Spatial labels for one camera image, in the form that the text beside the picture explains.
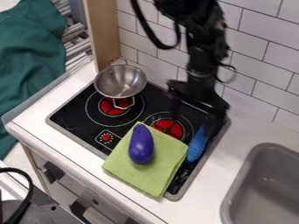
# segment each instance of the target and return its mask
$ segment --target metal bowl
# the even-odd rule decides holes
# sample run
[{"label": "metal bowl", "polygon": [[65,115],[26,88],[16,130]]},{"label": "metal bowl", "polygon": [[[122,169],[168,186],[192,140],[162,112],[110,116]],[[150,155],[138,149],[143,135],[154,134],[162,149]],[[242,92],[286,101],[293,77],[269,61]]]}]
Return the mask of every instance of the metal bowl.
[{"label": "metal bowl", "polygon": [[144,72],[127,64],[106,68],[96,76],[94,87],[106,97],[122,99],[138,94],[145,88],[146,83]]}]

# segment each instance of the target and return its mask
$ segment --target stove knob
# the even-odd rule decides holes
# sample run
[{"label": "stove knob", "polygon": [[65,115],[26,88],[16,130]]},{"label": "stove knob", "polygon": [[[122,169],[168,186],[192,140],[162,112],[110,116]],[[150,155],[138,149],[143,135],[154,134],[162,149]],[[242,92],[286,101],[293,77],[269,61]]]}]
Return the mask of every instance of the stove knob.
[{"label": "stove knob", "polygon": [[107,141],[110,141],[110,139],[111,139],[111,136],[109,135],[109,134],[104,134],[103,136],[102,136],[102,139],[105,141],[105,142],[107,142]]}]

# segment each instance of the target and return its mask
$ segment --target metal rack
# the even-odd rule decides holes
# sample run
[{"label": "metal rack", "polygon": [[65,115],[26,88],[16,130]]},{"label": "metal rack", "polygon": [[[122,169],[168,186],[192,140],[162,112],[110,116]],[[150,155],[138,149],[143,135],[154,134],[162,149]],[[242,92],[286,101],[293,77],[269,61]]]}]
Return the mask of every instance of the metal rack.
[{"label": "metal rack", "polygon": [[[81,22],[76,22],[73,18],[72,10],[76,13],[78,9],[72,8],[69,0],[52,0],[61,15],[66,17],[67,28],[62,36],[61,41],[66,48],[66,70],[76,67],[79,63],[88,57],[93,57],[91,53],[91,41],[89,38],[88,29]],[[73,6],[80,6],[78,3],[73,3]]]}]

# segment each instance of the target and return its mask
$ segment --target sink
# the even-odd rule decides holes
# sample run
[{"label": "sink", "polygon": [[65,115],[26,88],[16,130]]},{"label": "sink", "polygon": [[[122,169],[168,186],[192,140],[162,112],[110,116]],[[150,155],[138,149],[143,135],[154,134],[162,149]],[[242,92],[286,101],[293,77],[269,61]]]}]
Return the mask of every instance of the sink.
[{"label": "sink", "polygon": [[298,224],[299,154],[273,143],[254,147],[220,216],[224,224]]}]

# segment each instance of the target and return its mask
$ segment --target blue object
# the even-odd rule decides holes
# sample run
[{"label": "blue object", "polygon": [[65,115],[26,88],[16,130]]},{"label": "blue object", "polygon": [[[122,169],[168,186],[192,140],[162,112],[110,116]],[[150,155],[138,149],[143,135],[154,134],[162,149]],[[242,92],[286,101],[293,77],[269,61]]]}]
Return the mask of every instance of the blue object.
[{"label": "blue object", "polygon": [[137,124],[129,145],[129,157],[139,165],[146,165],[154,156],[154,139],[150,131],[142,124]]},{"label": "blue object", "polygon": [[203,125],[189,144],[187,151],[187,161],[189,163],[193,163],[203,155],[208,139],[209,136],[205,135],[205,125]]}]

